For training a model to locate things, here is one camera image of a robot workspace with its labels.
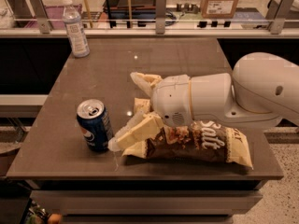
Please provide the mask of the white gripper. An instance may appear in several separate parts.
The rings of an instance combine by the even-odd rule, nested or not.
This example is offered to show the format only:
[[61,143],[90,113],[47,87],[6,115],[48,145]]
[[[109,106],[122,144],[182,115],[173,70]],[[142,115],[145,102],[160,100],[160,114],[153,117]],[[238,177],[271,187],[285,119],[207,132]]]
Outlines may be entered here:
[[159,75],[132,72],[130,77],[140,90],[151,97],[152,108],[156,113],[137,111],[108,141],[110,151],[122,151],[135,143],[154,138],[164,123],[178,127],[192,122],[190,78],[187,75],[162,79]]

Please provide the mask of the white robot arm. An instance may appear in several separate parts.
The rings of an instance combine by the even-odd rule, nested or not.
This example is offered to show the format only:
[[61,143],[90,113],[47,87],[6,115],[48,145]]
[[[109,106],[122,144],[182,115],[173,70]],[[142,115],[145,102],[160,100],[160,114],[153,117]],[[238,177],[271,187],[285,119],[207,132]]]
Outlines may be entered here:
[[299,66],[273,54],[247,54],[231,74],[162,78],[133,72],[131,79],[150,98],[152,111],[137,112],[109,140],[111,151],[154,137],[164,125],[198,120],[235,128],[267,129],[282,119],[299,124]]

